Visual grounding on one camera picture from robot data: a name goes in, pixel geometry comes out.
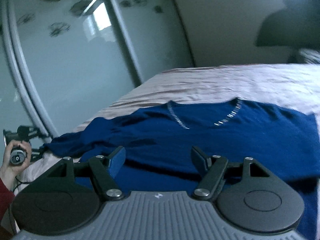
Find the red sleeve forearm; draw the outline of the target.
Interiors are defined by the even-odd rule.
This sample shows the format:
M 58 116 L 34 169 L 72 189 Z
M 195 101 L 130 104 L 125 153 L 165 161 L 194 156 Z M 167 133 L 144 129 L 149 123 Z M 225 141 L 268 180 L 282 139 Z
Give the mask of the red sleeve forearm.
M 10 204 L 14 200 L 15 195 L 12 191 L 10 191 L 3 183 L 0 181 L 0 220 L 3 219 L 4 214 L 9 208 Z

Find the person's left hand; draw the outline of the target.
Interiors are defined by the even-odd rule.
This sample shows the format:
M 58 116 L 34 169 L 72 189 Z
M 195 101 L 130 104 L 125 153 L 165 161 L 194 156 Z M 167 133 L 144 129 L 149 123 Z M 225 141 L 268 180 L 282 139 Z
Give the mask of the person's left hand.
M 16 176 L 30 165 L 31 145 L 26 141 L 12 140 L 3 154 L 1 180 L 8 190 L 13 189 Z

